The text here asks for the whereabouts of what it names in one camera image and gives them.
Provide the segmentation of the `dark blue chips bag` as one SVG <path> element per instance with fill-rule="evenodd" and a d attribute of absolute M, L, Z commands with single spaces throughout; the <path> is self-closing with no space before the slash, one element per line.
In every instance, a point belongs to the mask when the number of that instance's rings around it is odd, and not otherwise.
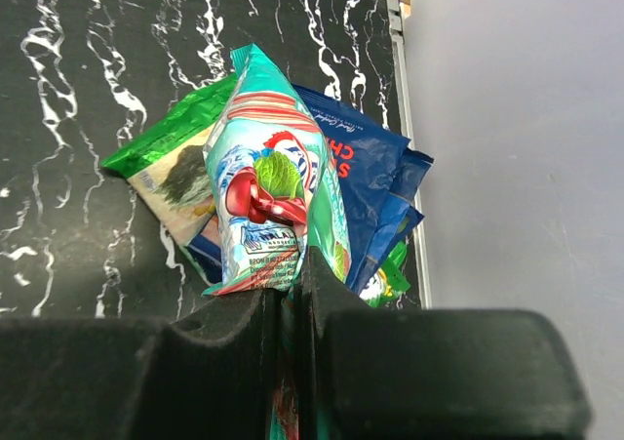
<path fill-rule="evenodd" d="M 391 239 L 386 252 L 390 253 L 399 242 L 404 242 L 406 237 L 424 220 L 424 216 L 416 210 L 413 206 L 410 206 L 404 218 L 401 220 L 397 232 Z"/>
<path fill-rule="evenodd" d="M 390 192 L 411 202 L 433 163 L 431 156 L 407 148 L 397 166 Z"/>

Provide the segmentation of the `green cassava chips bag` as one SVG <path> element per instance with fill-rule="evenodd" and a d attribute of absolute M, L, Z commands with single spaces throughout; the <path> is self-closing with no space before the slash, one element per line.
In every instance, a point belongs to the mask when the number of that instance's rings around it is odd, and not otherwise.
<path fill-rule="evenodd" d="M 220 267 L 218 219 L 204 145 L 237 77 L 196 90 L 135 140 L 102 162 L 139 197 L 194 262 Z"/>

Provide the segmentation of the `yellow green fruit snack bag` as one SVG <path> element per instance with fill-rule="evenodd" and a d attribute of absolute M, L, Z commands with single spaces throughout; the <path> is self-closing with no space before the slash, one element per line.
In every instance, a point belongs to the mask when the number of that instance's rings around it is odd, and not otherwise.
<path fill-rule="evenodd" d="M 405 242 L 399 242 L 369 280 L 359 297 L 373 308 L 400 298 L 410 289 L 410 282 L 402 272 L 406 257 L 407 245 Z"/>

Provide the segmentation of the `teal snack packet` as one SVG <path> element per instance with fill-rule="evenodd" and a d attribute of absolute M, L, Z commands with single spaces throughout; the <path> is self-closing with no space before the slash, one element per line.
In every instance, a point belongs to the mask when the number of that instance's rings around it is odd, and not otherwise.
<path fill-rule="evenodd" d="M 230 57 L 237 82 L 204 147 L 221 240 L 216 293 L 285 292 L 269 436 L 297 439 L 293 285 L 309 246 L 346 280 L 347 219 L 328 141 L 287 77 L 255 44 Z"/>

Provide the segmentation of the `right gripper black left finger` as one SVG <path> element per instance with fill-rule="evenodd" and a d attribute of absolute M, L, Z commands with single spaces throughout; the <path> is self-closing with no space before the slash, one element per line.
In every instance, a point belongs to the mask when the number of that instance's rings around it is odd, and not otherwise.
<path fill-rule="evenodd" d="M 5 318 L 5 439 L 264 439 L 279 296 L 209 299 L 185 318 Z"/>

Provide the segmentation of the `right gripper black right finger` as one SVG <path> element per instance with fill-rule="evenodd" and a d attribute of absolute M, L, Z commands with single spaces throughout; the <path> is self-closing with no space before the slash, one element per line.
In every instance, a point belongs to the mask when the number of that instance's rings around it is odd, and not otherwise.
<path fill-rule="evenodd" d="M 582 439 L 564 339 L 519 309 L 372 308 L 306 254 L 295 290 L 304 439 Z"/>

